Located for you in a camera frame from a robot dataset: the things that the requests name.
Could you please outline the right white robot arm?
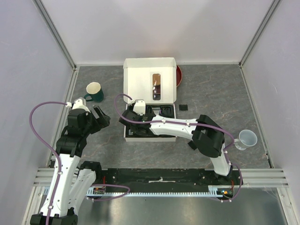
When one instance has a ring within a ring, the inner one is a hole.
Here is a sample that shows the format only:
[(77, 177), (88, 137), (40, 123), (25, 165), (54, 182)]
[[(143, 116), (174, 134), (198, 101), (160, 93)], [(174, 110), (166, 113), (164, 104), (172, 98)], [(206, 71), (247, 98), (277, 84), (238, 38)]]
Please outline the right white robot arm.
[(226, 156), (225, 135), (232, 137), (207, 115), (198, 119), (175, 119), (154, 113), (139, 115), (127, 109), (120, 115), (119, 122), (130, 127), (137, 135), (170, 135), (188, 139), (192, 149), (210, 158), (215, 180), (226, 184), (232, 178), (231, 163)]

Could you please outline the black comb guard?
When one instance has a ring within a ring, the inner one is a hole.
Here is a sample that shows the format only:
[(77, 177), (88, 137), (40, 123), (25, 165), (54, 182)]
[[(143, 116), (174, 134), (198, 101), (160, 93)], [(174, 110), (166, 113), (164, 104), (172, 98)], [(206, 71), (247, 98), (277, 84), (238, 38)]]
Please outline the black comb guard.
[(187, 111), (188, 110), (188, 105), (186, 105), (186, 104), (179, 105), (179, 110), (180, 111)]
[(192, 150), (196, 150), (196, 149), (197, 149), (197, 146), (194, 144), (193, 141), (190, 141), (190, 142), (188, 143), (188, 145), (190, 146), (190, 148), (191, 148)]

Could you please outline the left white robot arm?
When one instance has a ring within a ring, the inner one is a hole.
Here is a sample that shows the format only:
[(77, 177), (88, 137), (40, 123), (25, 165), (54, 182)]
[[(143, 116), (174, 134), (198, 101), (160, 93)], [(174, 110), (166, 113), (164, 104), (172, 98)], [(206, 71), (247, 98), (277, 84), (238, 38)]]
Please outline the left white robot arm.
[(87, 137), (109, 126), (110, 117), (99, 106), (73, 108), (56, 143), (56, 162), (49, 192), (41, 211), (32, 215), (32, 225), (76, 225), (78, 211), (92, 184), (103, 181), (99, 162), (84, 161), (74, 174), (87, 145)]

